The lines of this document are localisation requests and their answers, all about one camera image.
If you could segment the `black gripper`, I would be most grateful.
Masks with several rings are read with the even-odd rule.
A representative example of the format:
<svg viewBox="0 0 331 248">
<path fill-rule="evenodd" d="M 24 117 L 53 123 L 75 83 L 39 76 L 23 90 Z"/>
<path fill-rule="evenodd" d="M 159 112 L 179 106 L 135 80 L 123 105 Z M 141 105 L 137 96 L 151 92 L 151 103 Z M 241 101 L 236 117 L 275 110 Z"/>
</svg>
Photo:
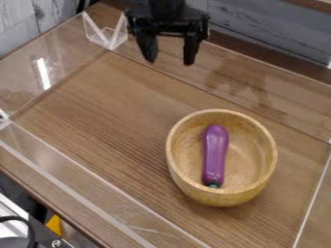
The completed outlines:
<svg viewBox="0 0 331 248">
<path fill-rule="evenodd" d="M 128 31 L 136 36 L 136 42 L 144 60 L 153 63 L 159 46 L 156 35 L 184 37 L 184 64 L 193 64 L 199 50 L 199 39 L 208 38 L 208 20 L 205 12 L 184 4 L 176 10 L 167 7 L 155 10 L 151 5 L 129 8 L 124 11 Z"/>
</svg>

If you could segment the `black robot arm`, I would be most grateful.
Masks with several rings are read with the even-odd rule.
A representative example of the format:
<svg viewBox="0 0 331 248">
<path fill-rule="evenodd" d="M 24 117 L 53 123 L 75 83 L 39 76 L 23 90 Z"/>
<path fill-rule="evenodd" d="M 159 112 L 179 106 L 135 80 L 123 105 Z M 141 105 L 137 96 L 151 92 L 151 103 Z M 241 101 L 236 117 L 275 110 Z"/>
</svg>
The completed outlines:
<svg viewBox="0 0 331 248">
<path fill-rule="evenodd" d="M 128 31 L 133 35 L 144 60 L 157 57 L 157 37 L 184 39 L 184 65 L 195 62 L 200 43 L 208 39 L 209 16 L 187 4 L 187 0 L 147 0 L 144 6 L 124 11 Z"/>
</svg>

